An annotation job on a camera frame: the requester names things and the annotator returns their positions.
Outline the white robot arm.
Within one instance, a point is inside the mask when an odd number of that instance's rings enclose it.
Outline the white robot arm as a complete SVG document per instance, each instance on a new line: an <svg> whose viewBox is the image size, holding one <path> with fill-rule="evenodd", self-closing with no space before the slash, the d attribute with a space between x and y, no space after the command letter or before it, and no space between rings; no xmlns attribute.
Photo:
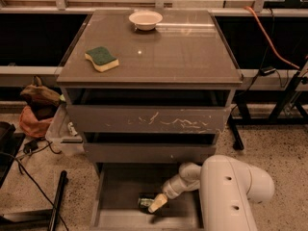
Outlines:
<svg viewBox="0 0 308 231"><path fill-rule="evenodd" d="M199 192L205 231L258 231L249 203L271 200L274 183L259 167L214 155L200 166L182 164L163 184L148 211L154 213L168 200L191 191Z"/></svg>

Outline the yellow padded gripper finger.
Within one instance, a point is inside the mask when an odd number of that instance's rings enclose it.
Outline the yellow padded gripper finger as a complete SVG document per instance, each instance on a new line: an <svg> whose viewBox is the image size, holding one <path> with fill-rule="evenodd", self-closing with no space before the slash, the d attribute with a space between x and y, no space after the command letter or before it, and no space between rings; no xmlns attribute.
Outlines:
<svg viewBox="0 0 308 231"><path fill-rule="evenodd" d="M149 213L155 213L167 203L167 196L164 193L159 193L154 198L153 202L148 207Z"/></svg>

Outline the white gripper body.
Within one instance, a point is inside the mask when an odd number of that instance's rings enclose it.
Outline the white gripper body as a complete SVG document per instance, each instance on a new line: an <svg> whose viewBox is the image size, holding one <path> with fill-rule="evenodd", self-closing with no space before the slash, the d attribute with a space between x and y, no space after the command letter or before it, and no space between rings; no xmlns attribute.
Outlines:
<svg viewBox="0 0 308 231"><path fill-rule="evenodd" d="M180 174L176 174L162 186L162 192L168 199L174 199L184 192L192 192L200 187L198 179L188 180L183 178Z"/></svg>

